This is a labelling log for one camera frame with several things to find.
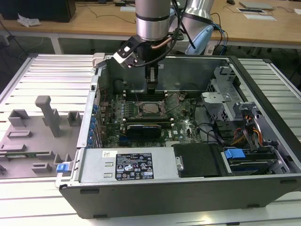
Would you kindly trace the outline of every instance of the desk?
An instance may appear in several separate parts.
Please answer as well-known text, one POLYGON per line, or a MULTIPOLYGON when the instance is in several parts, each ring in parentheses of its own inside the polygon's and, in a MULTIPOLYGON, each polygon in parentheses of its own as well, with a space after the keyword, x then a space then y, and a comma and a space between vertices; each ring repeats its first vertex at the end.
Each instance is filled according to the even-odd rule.
MULTIPOLYGON (((266 2, 274 7, 300 8, 301 2, 279 1, 279 0, 252 0, 266 2)), ((123 21, 115 16, 96 16, 87 8, 77 4, 77 10, 69 23, 56 23, 42 21, 42 25, 35 27, 24 27, 17 21, 3 20, 3 24, 13 35, 16 36, 36 36, 50 38, 56 54, 62 54, 60 38, 76 39, 99 39, 99 40, 127 40, 136 34, 136 25, 123 21)), ((222 21, 222 28, 229 34, 228 45, 268 47, 268 48, 301 48, 301 15, 289 13, 283 8, 272 11, 277 21, 249 20, 242 13, 233 13, 228 8, 224 8, 225 0, 215 0, 211 13, 219 13, 222 21)), ((240 8, 239 1, 236 5, 228 5, 234 11, 240 8)), ((127 21, 135 21, 134 12, 121 12, 120 7, 109 6, 89 6, 89 8, 99 15, 116 15, 127 21)), ((213 20, 218 23, 218 18, 213 15, 213 20)), ((0 35, 8 33, 0 27, 0 35)), ((218 31, 214 31, 210 48, 214 47, 220 39, 218 31)))
MULTIPOLYGON (((252 0, 252 2, 266 2, 273 7, 284 7, 287 10, 301 8, 301 2, 279 0, 252 0)), ((277 21, 250 20, 236 8, 243 8, 236 0, 234 6, 221 0, 216 0, 211 13, 217 12, 221 17, 222 28, 229 35, 228 45, 250 46, 266 48, 301 48, 301 15, 289 13, 283 8, 277 8, 267 15, 272 15, 277 21)), ((218 23, 217 15, 212 15, 214 22, 218 23)), ((217 44, 220 39, 218 31, 214 31, 209 46, 217 44)))

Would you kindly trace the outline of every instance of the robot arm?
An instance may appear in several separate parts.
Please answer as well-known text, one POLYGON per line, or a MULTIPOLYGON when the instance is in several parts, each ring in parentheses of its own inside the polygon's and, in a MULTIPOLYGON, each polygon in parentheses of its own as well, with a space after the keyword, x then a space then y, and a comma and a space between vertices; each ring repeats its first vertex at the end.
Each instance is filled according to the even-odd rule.
POLYGON ((213 27, 210 10, 214 0, 187 0, 181 14, 176 0, 172 0, 177 20, 170 27, 170 0, 136 0, 137 35, 132 36, 114 54, 123 67, 145 67, 148 92, 158 83, 158 61, 173 49, 180 30, 191 38, 186 54, 200 54, 210 40, 213 27))

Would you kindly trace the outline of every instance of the motherboard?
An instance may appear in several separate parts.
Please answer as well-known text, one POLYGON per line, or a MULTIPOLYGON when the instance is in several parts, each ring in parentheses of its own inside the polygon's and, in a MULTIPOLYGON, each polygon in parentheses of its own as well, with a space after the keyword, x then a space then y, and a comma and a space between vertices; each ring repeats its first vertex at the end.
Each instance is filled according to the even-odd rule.
POLYGON ((164 147, 201 143, 194 121, 195 97, 185 92, 112 95, 100 105, 102 144, 114 147, 164 147))

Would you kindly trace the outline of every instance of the green circuit board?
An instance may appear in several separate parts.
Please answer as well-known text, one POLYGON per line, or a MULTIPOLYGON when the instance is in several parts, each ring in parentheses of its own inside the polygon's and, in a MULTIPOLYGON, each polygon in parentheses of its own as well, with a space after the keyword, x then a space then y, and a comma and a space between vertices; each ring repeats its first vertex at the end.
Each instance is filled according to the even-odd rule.
POLYGON ((201 143, 201 136, 192 118, 194 105, 195 98, 185 98, 180 93, 173 93, 163 101, 139 102, 127 101, 122 95, 115 95, 108 104, 109 114, 103 119, 106 126, 103 146, 164 147, 176 143, 201 143), (126 132, 128 124, 158 124, 162 126, 160 137, 129 140, 126 132))

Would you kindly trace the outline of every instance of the warning label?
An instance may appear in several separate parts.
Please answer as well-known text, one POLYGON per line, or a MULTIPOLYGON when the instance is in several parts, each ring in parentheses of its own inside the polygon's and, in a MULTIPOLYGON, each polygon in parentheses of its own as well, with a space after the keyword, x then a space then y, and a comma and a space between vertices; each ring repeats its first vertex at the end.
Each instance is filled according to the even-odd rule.
POLYGON ((117 180, 154 179, 151 153, 117 154, 117 180))

